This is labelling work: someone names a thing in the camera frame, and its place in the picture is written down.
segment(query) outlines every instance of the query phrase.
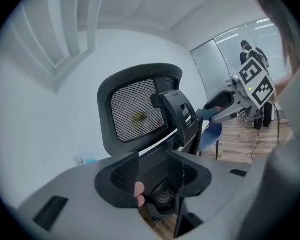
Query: backpack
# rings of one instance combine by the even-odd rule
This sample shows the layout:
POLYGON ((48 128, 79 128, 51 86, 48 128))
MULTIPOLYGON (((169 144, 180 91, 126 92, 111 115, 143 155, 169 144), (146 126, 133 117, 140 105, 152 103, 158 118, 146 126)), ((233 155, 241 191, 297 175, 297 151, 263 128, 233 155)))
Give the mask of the backpack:
POLYGON ((243 51, 246 54, 245 60, 249 60, 251 57, 255 58, 255 60, 260 63, 261 66, 265 69, 265 71, 269 74, 268 69, 267 69, 267 62, 266 58, 258 52, 256 49, 251 47, 251 50, 244 50, 243 51))

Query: blue chair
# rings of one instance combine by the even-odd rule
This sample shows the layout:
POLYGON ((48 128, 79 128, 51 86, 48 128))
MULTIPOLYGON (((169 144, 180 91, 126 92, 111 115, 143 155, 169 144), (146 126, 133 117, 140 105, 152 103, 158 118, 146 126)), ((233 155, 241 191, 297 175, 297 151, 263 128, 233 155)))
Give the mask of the blue chair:
POLYGON ((215 159, 218 160, 219 152, 219 140, 222 136, 222 123, 211 123, 209 127, 201 135, 201 140, 199 144, 198 151, 200 152, 200 157, 202 157, 202 152, 210 147, 216 142, 216 154, 215 159))

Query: human hand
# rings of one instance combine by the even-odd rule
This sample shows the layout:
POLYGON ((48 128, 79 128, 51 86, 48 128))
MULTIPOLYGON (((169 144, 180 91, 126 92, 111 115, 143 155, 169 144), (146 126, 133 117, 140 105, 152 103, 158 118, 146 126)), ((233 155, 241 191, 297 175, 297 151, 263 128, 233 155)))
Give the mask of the human hand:
POLYGON ((134 196, 138 200, 138 207, 141 207, 145 203, 145 197, 141 195, 145 191, 145 185, 142 182, 135 183, 134 196))

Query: person wearing black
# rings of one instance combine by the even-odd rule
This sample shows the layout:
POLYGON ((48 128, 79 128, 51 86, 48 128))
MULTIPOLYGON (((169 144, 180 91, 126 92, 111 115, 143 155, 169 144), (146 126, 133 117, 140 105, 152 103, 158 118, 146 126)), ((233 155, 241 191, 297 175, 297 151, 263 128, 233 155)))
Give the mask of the person wearing black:
MULTIPOLYGON (((240 61, 241 61, 241 65, 243 65, 247 61, 247 53, 244 51, 245 50, 250 51, 252 49, 252 47, 246 40, 243 40, 241 42, 241 48, 242 48, 243 52, 241 52, 241 54, 240 54, 240 61)), ((267 56, 264 54, 264 52, 260 48, 256 47, 253 50, 255 50, 258 53, 263 55, 263 57, 265 58, 265 65, 264 65, 266 67, 265 70, 268 72, 268 68, 269 68, 270 64, 269 64, 267 56)), ((266 102, 263 105, 263 107, 261 108, 260 113, 261 113, 262 117, 254 120, 254 122, 252 123, 254 128, 256 128, 258 130, 261 129, 262 122, 263 122, 264 127, 270 126, 271 117, 272 117, 272 105, 269 102, 266 102)))

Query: wooden floor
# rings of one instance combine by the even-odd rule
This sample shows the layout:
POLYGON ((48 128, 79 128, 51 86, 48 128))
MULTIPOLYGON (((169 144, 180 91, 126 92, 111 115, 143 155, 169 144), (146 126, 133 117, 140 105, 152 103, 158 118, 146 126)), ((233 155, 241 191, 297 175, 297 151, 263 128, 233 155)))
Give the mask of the wooden floor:
MULTIPOLYGON (((280 113, 280 145, 283 145, 287 138, 292 134, 291 128, 285 116, 280 113)), ((218 160, 252 163, 253 158, 267 156, 277 146, 278 121, 277 118, 271 123, 269 128, 263 127, 257 131, 251 122, 245 122, 243 116, 230 120, 222 124, 222 137, 219 141, 218 160)), ((216 159, 216 145, 206 149, 202 156, 216 159)), ((174 239, 174 229, 177 223, 177 217, 168 219, 152 219, 147 213, 147 209, 142 207, 140 214, 144 220, 153 228, 155 232, 164 240, 174 239)))

